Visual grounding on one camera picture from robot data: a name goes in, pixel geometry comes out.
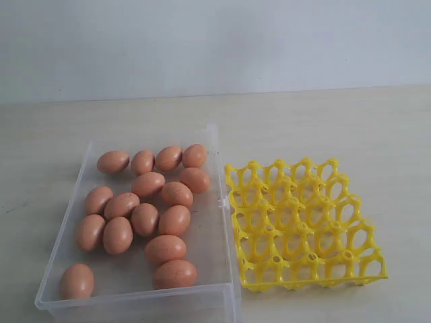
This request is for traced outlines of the clear plastic bin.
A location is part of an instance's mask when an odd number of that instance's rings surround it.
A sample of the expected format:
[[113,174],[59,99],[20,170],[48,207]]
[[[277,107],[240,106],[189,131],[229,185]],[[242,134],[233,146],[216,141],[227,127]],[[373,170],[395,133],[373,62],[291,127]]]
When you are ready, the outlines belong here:
[[[207,149],[203,169],[211,186],[195,196],[191,224],[183,235],[186,258],[197,268],[193,287],[155,290],[155,267],[144,258],[143,238],[135,238],[118,256],[102,248],[79,250],[74,231],[84,217],[87,194],[102,185],[120,194],[130,189],[133,180],[130,170],[116,176],[99,172],[96,163],[103,153],[123,150],[135,155],[143,149],[157,153],[169,145],[187,148],[195,143]],[[148,128],[134,135],[91,140],[36,294],[36,307],[46,310],[56,322],[239,322],[241,291],[218,143],[214,124],[191,129]],[[59,295],[61,277],[79,262],[94,273],[93,296],[63,300]]]

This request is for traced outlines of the yellow plastic egg tray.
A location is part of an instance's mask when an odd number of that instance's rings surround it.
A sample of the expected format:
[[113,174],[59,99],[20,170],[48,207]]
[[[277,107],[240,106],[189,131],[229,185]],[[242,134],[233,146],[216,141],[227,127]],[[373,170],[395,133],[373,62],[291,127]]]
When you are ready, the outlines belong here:
[[386,279],[373,222],[335,158],[317,164],[276,159],[225,167],[241,285],[273,287],[367,285]]

